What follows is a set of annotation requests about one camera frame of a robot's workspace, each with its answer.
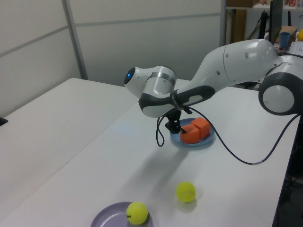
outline wall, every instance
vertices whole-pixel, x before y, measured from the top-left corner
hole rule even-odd
[[[219,47],[225,1],[2,0],[0,116],[69,78],[123,86],[133,66],[192,79]]]
[[[89,80],[123,86],[133,66],[192,79],[219,47],[221,1],[67,1]]]
[[[0,116],[80,73],[61,0],[0,3]]]

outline yellow tennis ball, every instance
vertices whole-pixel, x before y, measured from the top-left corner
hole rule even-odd
[[[176,196],[182,202],[191,202],[195,199],[196,189],[191,182],[181,182],[176,188]]]
[[[129,204],[126,210],[127,220],[134,225],[139,225],[145,222],[147,219],[147,215],[147,208],[141,202],[133,202]]]

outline orange cube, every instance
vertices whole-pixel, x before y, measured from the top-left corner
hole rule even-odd
[[[200,131],[200,139],[205,138],[210,133],[210,124],[202,117],[194,119],[191,124],[196,126]]]
[[[183,143],[198,143],[200,141],[200,130],[193,124],[182,126],[186,133],[180,132],[180,140]]]

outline blue plate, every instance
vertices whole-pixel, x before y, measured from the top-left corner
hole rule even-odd
[[[90,227],[153,227],[148,214],[141,225],[133,225],[126,218],[126,210],[131,202],[119,202],[104,208],[92,221]]]
[[[181,126],[184,126],[184,125],[187,125],[187,124],[190,124],[195,118],[186,118],[186,119],[183,119],[183,120],[180,120],[180,125]],[[210,133],[207,137],[201,139],[198,143],[183,143],[181,140],[180,140],[180,133],[178,134],[173,134],[170,132],[170,136],[172,138],[172,140],[178,144],[181,144],[183,146],[186,146],[186,147],[201,147],[201,146],[209,146],[211,144],[213,144],[214,142],[214,139],[215,139],[215,136],[214,136],[214,129],[211,127],[210,128]]]

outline blue cup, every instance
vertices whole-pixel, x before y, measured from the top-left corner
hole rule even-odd
[[[282,47],[282,48],[287,48],[289,38],[290,38],[290,33],[289,32],[281,32],[280,33],[280,44],[279,44],[279,46]]]

